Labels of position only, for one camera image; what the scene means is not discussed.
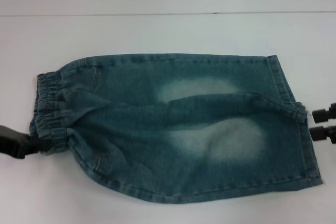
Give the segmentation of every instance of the white table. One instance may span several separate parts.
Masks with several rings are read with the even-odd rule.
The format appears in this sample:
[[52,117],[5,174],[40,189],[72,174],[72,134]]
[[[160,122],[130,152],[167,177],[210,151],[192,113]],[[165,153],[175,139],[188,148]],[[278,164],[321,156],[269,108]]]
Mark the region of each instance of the white table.
[[[106,54],[277,54],[296,99],[310,111],[328,107],[336,102],[336,13],[90,15],[335,11],[335,3],[0,0],[0,124],[28,132],[36,75]],[[69,152],[24,161],[0,155],[1,223],[336,223],[336,146],[324,141],[314,148],[322,186],[186,205],[153,204],[108,190],[88,178]]]

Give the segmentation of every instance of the blue denim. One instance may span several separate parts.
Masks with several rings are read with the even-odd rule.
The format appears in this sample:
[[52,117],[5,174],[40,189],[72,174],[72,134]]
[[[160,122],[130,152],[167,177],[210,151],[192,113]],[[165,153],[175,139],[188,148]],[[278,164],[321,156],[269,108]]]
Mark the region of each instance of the blue denim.
[[33,138],[123,194],[189,203],[322,184],[277,56],[116,55],[40,74]]

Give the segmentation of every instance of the jeans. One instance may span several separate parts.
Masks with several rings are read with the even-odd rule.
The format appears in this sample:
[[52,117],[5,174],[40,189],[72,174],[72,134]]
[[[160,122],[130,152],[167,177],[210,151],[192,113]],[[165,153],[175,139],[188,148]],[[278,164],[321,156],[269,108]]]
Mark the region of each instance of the jeans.
[[123,194],[189,203],[320,185],[277,56],[116,55],[40,74],[33,138]]

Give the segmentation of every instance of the black clamp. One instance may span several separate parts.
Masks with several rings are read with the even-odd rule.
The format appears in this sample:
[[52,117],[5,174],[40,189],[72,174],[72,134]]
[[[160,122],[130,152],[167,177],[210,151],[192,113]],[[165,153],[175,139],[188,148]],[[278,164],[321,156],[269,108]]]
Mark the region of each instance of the black clamp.
[[0,153],[24,159],[26,155],[46,152],[49,149],[51,141],[32,140],[27,134],[0,125]]
[[[315,123],[327,122],[329,119],[336,119],[336,103],[333,103],[327,110],[315,110],[312,113]],[[333,144],[336,144],[336,126],[314,127],[309,129],[313,141],[326,140],[330,138]]]
[[329,119],[336,118],[336,103],[333,103],[327,110],[315,110],[312,113],[315,123],[327,122]]
[[313,141],[326,140],[327,137],[330,138],[333,144],[336,144],[336,126],[331,127],[314,127],[309,129],[311,138]]

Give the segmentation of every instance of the hem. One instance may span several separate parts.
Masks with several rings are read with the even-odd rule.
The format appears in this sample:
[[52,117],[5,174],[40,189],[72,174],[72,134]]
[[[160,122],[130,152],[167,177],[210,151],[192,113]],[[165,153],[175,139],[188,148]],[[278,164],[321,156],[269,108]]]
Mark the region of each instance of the hem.
[[206,202],[220,199],[243,197],[262,193],[280,192],[280,191],[298,191],[312,186],[323,184],[319,176],[316,177],[297,177],[293,179],[280,180],[274,183],[255,184],[251,186],[219,188],[205,192],[193,193],[190,195],[162,195],[156,192],[135,188],[117,181],[110,180],[104,175],[96,172],[85,162],[80,154],[70,146],[76,162],[84,172],[98,184],[110,188],[119,193],[138,198],[141,200],[162,203],[162,204],[186,204],[196,202]]
[[68,149],[67,129],[61,123],[60,103],[58,73],[38,75],[34,116],[29,132],[33,140],[51,140],[52,148],[45,153],[47,155]]
[[[313,186],[314,185],[313,178],[318,177],[321,180],[321,175],[318,168],[316,156],[314,153],[312,139],[308,129],[308,120],[307,120],[308,112],[306,111],[306,107],[303,106],[301,102],[297,102],[295,100],[294,95],[285,77],[285,74],[282,70],[282,67],[280,65],[280,62],[278,60],[278,57],[276,55],[273,55],[269,56],[268,59],[270,62],[271,72],[277,85],[281,99],[285,104],[293,106],[297,111],[295,119],[298,123],[298,130],[301,138],[302,158],[304,161],[304,165],[306,167],[307,179],[309,183],[311,183],[311,185]],[[298,117],[301,117],[301,119],[303,119],[303,122],[302,121],[299,122],[297,120]]]

